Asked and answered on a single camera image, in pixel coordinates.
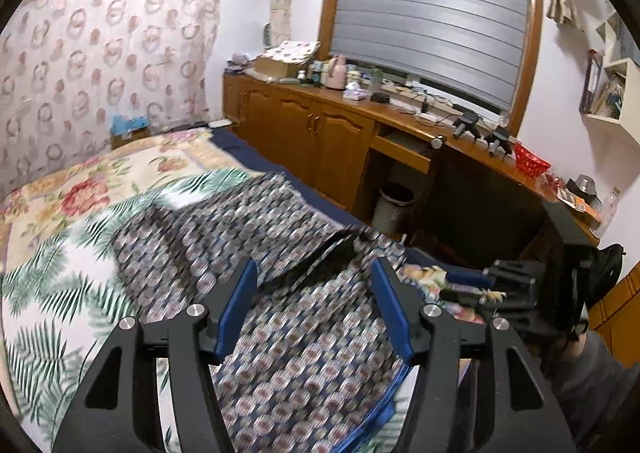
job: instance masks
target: pink thermos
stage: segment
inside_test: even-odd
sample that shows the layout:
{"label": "pink thermos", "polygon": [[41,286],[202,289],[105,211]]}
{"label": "pink thermos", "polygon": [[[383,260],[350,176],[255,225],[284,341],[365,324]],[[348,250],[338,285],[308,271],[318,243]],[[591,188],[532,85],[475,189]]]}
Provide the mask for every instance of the pink thermos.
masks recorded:
{"label": "pink thermos", "polygon": [[334,90],[344,90],[347,86],[347,61],[344,56],[334,56],[329,62],[329,69],[326,75],[327,88]]}

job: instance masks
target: metal screw cap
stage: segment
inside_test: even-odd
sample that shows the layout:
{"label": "metal screw cap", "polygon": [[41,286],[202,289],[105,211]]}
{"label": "metal screw cap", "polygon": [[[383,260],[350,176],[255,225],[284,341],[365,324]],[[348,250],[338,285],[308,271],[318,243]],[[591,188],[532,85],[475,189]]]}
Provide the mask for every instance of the metal screw cap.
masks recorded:
{"label": "metal screw cap", "polygon": [[120,323],[118,323],[118,326],[123,330],[129,330],[130,328],[135,327],[135,325],[136,319],[132,318],[131,316],[127,316],[126,318],[121,319]]}
{"label": "metal screw cap", "polygon": [[507,330],[509,328],[509,322],[501,317],[494,318],[493,325],[496,330]]}
{"label": "metal screw cap", "polygon": [[424,312],[425,316],[430,318],[437,318],[440,314],[442,314],[442,309],[437,305],[425,305],[422,308],[422,312]]}
{"label": "metal screw cap", "polygon": [[204,312],[204,305],[201,305],[200,303],[194,303],[193,305],[190,305],[187,308],[187,314],[189,316],[196,317],[202,314],[203,312]]}

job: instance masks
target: red flower print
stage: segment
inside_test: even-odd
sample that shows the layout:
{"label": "red flower print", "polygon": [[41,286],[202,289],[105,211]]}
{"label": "red flower print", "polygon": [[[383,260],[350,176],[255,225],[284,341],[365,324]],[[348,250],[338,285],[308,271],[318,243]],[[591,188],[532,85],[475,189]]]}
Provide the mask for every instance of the red flower print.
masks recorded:
{"label": "red flower print", "polygon": [[187,161],[180,157],[162,157],[158,163],[158,172],[166,173],[173,170],[181,170],[187,166]]}
{"label": "red flower print", "polygon": [[70,217],[84,215],[94,208],[104,208],[109,205],[108,196],[103,196],[109,191],[107,185],[95,178],[88,178],[84,182],[76,184],[65,195],[60,205],[60,210]]}
{"label": "red flower print", "polygon": [[93,166],[94,164],[98,164],[102,160],[102,157],[92,157],[91,159],[85,160],[82,165],[85,168]]}

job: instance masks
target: person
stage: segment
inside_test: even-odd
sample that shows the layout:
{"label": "person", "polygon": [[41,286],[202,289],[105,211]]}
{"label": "person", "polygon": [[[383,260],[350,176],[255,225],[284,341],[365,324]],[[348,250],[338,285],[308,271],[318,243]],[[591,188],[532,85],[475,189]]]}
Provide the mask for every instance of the person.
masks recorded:
{"label": "person", "polygon": [[640,447],[640,363],[623,367],[587,330],[567,344],[548,379],[580,453]]}

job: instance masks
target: cardboard box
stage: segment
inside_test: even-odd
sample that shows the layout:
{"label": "cardboard box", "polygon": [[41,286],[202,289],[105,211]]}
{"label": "cardboard box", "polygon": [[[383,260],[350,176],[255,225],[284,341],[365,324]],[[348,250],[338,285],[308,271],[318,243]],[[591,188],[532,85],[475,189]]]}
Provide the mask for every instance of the cardboard box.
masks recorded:
{"label": "cardboard box", "polygon": [[266,74],[274,79],[283,79],[298,77],[298,71],[304,70],[306,66],[307,63],[285,63],[258,56],[254,68],[256,72]]}
{"label": "cardboard box", "polygon": [[144,128],[139,128],[137,130],[131,130],[130,132],[125,132],[124,134],[120,134],[114,136],[111,134],[111,149],[115,150],[121,146],[124,146],[131,141],[135,141],[138,139],[148,138],[151,136],[151,130],[148,126]]}

